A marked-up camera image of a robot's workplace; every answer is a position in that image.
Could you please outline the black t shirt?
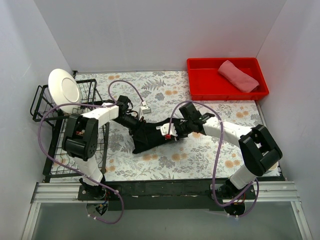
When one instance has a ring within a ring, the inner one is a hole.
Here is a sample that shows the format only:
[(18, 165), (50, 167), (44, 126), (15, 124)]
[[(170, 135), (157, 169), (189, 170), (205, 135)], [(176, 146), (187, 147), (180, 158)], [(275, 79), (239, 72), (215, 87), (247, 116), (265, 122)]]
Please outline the black t shirt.
[(129, 135), (132, 137), (134, 143), (134, 150), (132, 153), (139, 154), (169, 143), (170, 141), (178, 141), (179, 139), (186, 138), (191, 133), (191, 131), (183, 126), (184, 124), (181, 118), (173, 118), (172, 124), (176, 130), (177, 136), (171, 136), (170, 139), (165, 139), (165, 136), (162, 135), (161, 130), (157, 129), (157, 127), (161, 127), (169, 122), (170, 118), (168, 117), (165, 120), (156, 123), (144, 121), (138, 126), (130, 128)]

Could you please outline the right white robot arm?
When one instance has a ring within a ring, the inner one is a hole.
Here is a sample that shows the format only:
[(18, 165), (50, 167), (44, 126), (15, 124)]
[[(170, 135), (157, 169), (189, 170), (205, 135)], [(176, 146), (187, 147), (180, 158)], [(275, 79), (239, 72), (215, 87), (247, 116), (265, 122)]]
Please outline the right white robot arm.
[(262, 177), (276, 164), (283, 153), (266, 126), (242, 126), (223, 121), (219, 114), (210, 109), (201, 114), (195, 107), (196, 102), (184, 101), (176, 106), (184, 121), (175, 125), (178, 136), (200, 133), (219, 138), (218, 149), (226, 141), (241, 151), (243, 165), (214, 194), (237, 199), (245, 193), (257, 177)]

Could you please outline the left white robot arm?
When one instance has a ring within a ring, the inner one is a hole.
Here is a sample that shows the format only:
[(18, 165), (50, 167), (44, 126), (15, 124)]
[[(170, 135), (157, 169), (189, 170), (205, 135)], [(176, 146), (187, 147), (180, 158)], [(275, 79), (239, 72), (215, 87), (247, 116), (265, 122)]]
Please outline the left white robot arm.
[(72, 114), (67, 121), (62, 149), (73, 158), (83, 174), (80, 183), (86, 193), (95, 200), (103, 199), (106, 187), (101, 184), (105, 177), (95, 160), (98, 148), (98, 131), (110, 121), (116, 121), (128, 129), (134, 129), (143, 120), (143, 111), (149, 111), (142, 101), (138, 111), (133, 110), (130, 99), (121, 95), (117, 102), (107, 100), (97, 103), (98, 108), (82, 114)]

